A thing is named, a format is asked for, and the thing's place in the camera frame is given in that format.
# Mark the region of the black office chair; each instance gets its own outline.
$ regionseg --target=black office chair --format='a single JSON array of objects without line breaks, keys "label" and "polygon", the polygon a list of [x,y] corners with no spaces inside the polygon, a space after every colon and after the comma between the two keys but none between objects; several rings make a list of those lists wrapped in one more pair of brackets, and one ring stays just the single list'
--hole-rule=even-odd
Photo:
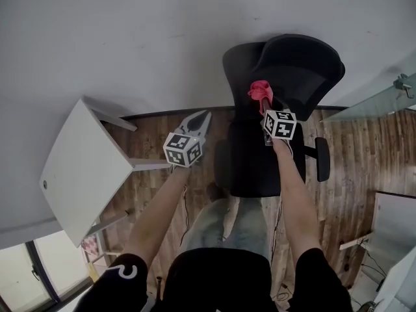
[{"label": "black office chair", "polygon": [[[222,62],[233,92],[235,117],[227,140],[216,145],[216,184],[234,196],[278,196],[278,162],[272,147],[265,146],[259,104],[247,94],[250,85],[258,80],[268,81],[274,94],[272,109],[288,107],[297,120],[306,121],[319,101],[343,78],[344,64],[328,44],[298,34],[235,46],[224,54]],[[329,178],[330,154],[324,138],[315,139],[316,148],[304,146],[302,126],[298,123],[291,147],[304,181],[306,155],[317,160],[318,180]]]}]

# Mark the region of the white cube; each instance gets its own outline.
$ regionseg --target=white cube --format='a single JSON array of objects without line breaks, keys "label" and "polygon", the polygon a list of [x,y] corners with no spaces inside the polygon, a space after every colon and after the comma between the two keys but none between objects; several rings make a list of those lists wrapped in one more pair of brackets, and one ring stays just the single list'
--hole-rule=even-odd
[{"label": "white cube", "polygon": [[296,115],[291,112],[267,110],[263,129],[272,138],[292,140],[296,129]]},{"label": "white cube", "polygon": [[169,133],[163,151],[170,164],[188,168],[202,156],[201,140],[195,136]]}]

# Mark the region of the black sleeve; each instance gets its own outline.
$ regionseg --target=black sleeve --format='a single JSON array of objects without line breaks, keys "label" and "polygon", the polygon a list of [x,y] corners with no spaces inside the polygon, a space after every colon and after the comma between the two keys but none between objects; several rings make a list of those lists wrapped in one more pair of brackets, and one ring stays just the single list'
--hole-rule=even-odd
[{"label": "black sleeve", "polygon": [[352,312],[347,289],[318,248],[312,248],[300,256],[296,265],[293,298],[289,303],[290,312]]},{"label": "black sleeve", "polygon": [[80,299],[80,311],[140,311],[148,299],[148,268],[136,255],[123,254]]}]

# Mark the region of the forearm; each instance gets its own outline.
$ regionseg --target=forearm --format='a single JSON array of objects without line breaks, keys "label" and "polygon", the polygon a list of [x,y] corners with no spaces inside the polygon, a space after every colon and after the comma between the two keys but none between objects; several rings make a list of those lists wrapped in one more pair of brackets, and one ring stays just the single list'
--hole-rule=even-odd
[{"label": "forearm", "polygon": [[310,248],[320,248],[315,204],[285,144],[275,147],[279,162],[283,218],[294,264]]},{"label": "forearm", "polygon": [[189,174],[189,168],[177,167],[174,170],[140,214],[123,253],[138,255],[150,267],[174,217]]}]

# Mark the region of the red cloth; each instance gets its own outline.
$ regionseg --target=red cloth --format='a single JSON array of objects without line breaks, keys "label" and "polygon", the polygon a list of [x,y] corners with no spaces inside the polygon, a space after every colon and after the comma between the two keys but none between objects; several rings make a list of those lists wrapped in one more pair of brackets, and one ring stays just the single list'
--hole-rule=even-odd
[{"label": "red cloth", "polygon": [[260,114],[263,115],[263,98],[267,98],[268,102],[270,104],[270,107],[272,106],[273,101],[273,91],[267,81],[256,81],[253,82],[250,91],[248,92],[248,95],[252,97],[252,99],[260,102]]}]

